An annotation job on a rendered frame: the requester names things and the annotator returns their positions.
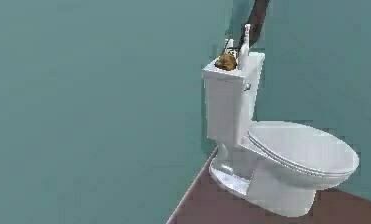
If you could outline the white toilet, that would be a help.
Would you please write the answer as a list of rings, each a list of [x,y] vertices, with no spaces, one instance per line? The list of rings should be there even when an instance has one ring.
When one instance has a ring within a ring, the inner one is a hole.
[[[286,217],[307,214],[318,190],[334,188],[358,168],[354,149],[323,130],[288,121],[255,121],[265,55],[246,66],[202,70],[206,135],[217,143],[209,173],[229,193]]]

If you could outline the white tall bottle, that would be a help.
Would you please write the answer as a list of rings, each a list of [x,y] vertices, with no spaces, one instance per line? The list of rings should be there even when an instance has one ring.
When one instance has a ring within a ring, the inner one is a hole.
[[[250,24],[245,25],[245,32],[243,37],[243,42],[240,48],[239,57],[238,57],[238,69],[243,70],[245,67],[245,60],[249,54],[249,40],[250,40]]]

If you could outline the brown round lump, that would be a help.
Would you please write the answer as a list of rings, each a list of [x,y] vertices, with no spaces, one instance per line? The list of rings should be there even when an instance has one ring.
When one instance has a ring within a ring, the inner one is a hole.
[[[215,66],[225,71],[234,70],[237,66],[236,58],[230,53],[221,54],[215,62]]]

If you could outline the small white spray bottle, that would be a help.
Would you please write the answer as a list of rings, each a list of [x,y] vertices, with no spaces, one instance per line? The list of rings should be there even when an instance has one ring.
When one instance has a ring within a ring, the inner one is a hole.
[[[232,54],[236,56],[237,51],[234,47],[234,39],[233,39],[233,32],[231,30],[227,30],[225,32],[225,43],[223,48],[224,54]]]

